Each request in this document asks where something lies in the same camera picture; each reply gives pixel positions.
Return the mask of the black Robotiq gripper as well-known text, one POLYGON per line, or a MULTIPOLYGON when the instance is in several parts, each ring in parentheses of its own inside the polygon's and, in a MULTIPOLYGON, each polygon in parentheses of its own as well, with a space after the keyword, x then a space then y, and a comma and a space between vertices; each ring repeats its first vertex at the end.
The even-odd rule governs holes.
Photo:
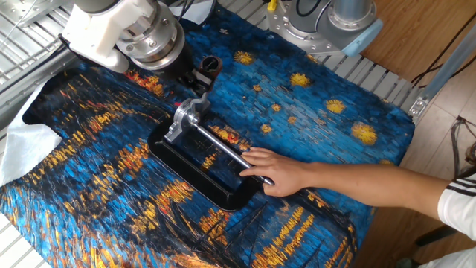
POLYGON ((167 80, 178 79, 181 85, 201 97, 212 89, 213 79, 200 71, 193 70, 194 68, 192 51, 189 45, 185 44, 179 56, 163 69, 163 78, 167 80))

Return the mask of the person's bare hand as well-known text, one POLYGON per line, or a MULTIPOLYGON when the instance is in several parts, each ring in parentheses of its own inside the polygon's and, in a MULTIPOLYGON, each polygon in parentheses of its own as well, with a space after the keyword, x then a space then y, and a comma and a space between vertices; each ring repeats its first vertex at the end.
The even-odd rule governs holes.
POLYGON ((315 172, 313 164, 299 162, 258 147, 243 152, 242 157, 252 167, 242 171, 241 176, 263 176, 274 182, 273 185, 263 184, 266 195, 286 197, 312 185, 309 177, 315 172))

